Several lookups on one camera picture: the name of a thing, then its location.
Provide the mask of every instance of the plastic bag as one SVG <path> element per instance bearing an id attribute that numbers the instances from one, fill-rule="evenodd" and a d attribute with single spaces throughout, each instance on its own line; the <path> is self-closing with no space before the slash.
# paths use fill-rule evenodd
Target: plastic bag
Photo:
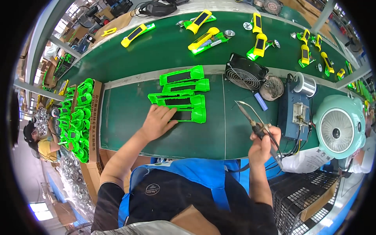
<path id="1" fill-rule="evenodd" d="M 283 171 L 291 173 L 311 173 L 332 160 L 318 147 L 298 152 L 282 159 Z"/>
<path id="2" fill-rule="evenodd" d="M 83 179 L 80 161 L 64 147 L 60 149 L 60 153 L 60 167 L 56 169 L 61 175 L 64 190 L 69 196 L 67 200 L 75 205 L 75 209 L 84 219 L 93 222 L 95 205 Z"/>

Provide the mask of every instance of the mint green desk fan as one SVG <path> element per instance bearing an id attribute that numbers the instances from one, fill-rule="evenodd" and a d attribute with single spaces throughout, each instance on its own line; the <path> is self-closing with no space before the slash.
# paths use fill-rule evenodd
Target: mint green desk fan
<path id="1" fill-rule="evenodd" d="M 327 96 L 312 121 L 320 142 L 318 147 L 331 157 L 347 158 L 365 144 L 365 118 L 359 98 Z"/>

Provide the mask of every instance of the steel beam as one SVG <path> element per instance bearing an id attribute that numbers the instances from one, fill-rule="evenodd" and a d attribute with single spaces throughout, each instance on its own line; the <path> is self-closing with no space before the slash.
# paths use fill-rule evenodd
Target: steel beam
<path id="1" fill-rule="evenodd" d="M 336 89 L 340 89 L 342 87 L 346 87 L 348 84 L 355 82 L 365 75 L 367 75 L 371 71 L 370 64 L 364 64 L 359 69 L 355 70 L 352 74 L 344 77 L 339 82 L 335 83 Z"/>
<path id="2" fill-rule="evenodd" d="M 76 58 L 78 58 L 78 59 L 81 58 L 82 55 L 81 55 L 80 53 L 78 53 L 78 51 L 72 49 L 72 48 L 69 47 L 67 44 L 65 44 L 64 42 L 60 41 L 59 38 L 57 38 L 57 37 L 51 35 L 51 37 L 50 37 L 50 41 L 51 41 L 53 44 L 59 46 L 59 47 L 60 47 L 61 49 L 63 49 L 64 51 L 66 51 L 66 52 L 68 52 L 69 54 L 71 54 L 72 56 L 74 56 L 74 57 L 76 57 Z"/>
<path id="3" fill-rule="evenodd" d="M 45 49 L 47 40 L 51 37 L 53 30 L 63 17 L 66 10 L 74 0 L 51 0 L 45 9 L 40 13 L 38 21 L 30 41 L 27 52 L 25 82 L 34 85 L 34 78 Z M 26 103 L 30 104 L 30 94 L 26 92 Z"/>
<path id="4" fill-rule="evenodd" d="M 54 99 L 54 100 L 57 100 L 57 101 L 64 101 L 64 99 L 65 99 L 64 96 L 60 96 L 58 94 L 54 94 L 52 92 L 40 89 L 40 88 L 35 87 L 35 86 L 32 86 L 32 85 L 28 84 L 27 82 L 21 82 L 19 79 L 14 80 L 14 85 L 16 87 L 21 88 L 21 89 L 25 89 L 26 91 L 30 91 L 30 92 L 36 93 L 38 95 L 41 95 L 41 96 L 44 96 L 44 97 L 47 97 L 47 98 L 51 98 L 51 99 Z"/>
<path id="5" fill-rule="evenodd" d="M 321 12 L 320 16 L 318 17 L 317 21 L 312 26 L 312 28 L 310 30 L 311 33 L 317 34 L 320 31 L 322 26 L 325 24 L 326 20 L 329 18 L 330 14 L 333 12 L 334 6 L 335 6 L 334 0 L 329 0 L 326 3 L 326 5 L 325 5 L 323 11 Z"/>

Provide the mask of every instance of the blue battery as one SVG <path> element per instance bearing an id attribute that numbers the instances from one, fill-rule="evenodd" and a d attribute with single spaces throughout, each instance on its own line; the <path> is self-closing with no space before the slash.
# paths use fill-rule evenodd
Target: blue battery
<path id="1" fill-rule="evenodd" d="M 256 97 L 256 99 L 257 99 L 257 102 L 259 102 L 261 108 L 262 108 L 264 111 L 266 111 L 266 110 L 268 109 L 268 106 L 266 106 L 266 104 L 265 104 L 264 100 L 262 99 L 261 95 L 257 92 L 257 93 L 255 94 L 255 97 Z"/>

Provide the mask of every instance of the cap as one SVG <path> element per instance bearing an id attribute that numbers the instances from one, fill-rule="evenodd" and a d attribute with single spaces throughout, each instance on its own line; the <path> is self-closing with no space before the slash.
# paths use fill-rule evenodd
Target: cap
<path id="1" fill-rule="evenodd" d="M 26 142 L 31 143 L 33 141 L 31 133 L 33 133 L 34 130 L 34 123 L 29 121 L 29 123 L 24 127 L 24 139 Z"/>

